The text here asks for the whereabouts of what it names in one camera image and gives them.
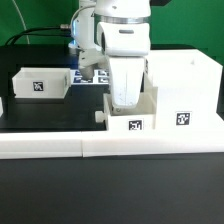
white bin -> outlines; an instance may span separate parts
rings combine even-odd
[[[12,80],[16,98],[62,99],[71,86],[67,68],[21,68]]]

white block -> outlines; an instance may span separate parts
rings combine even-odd
[[[2,98],[0,97],[0,117],[3,114],[3,107],[2,107]]]

white base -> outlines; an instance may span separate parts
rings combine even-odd
[[[0,159],[224,152],[223,131],[1,134]]]

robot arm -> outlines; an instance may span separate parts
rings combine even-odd
[[[106,58],[115,108],[134,108],[138,103],[144,57],[150,49],[149,0],[97,0],[95,44]]]

white box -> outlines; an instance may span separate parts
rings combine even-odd
[[[71,86],[67,68],[21,68],[12,80],[16,98],[62,99]]]
[[[104,115],[108,131],[147,131],[155,128],[155,105],[148,93],[140,93],[134,109],[123,109],[117,115],[111,95],[104,94]]]

